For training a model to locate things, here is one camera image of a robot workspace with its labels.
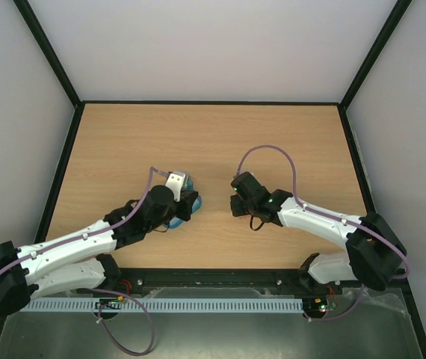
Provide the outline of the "blue transparent glasses case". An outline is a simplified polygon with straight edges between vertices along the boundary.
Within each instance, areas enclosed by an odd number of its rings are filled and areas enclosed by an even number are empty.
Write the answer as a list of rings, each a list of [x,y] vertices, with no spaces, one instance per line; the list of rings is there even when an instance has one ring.
[[[191,216],[201,207],[202,199],[199,192],[194,189],[182,191],[180,201],[174,198],[167,204],[166,221],[163,223],[165,230],[174,229],[185,221],[190,221]]]

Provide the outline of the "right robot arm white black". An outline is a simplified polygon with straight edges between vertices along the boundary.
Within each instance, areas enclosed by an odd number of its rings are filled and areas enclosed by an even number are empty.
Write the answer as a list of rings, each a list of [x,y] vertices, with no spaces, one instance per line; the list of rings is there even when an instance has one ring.
[[[313,254],[303,264],[301,287],[310,293],[325,284],[357,280],[383,291],[398,274],[407,250],[377,213],[345,215],[297,199],[281,189],[269,192],[249,172],[231,182],[232,215],[258,218],[261,224],[306,231],[342,249],[336,254]]]

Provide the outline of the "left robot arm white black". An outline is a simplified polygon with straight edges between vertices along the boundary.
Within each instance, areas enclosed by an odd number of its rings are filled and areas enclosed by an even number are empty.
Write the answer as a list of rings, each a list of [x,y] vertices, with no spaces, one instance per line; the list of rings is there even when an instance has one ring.
[[[189,221],[201,205],[199,193],[182,189],[179,198],[156,185],[90,226],[58,239],[16,247],[0,244],[0,317],[31,301],[75,289],[113,290],[121,271],[112,252],[133,245],[159,227]]]

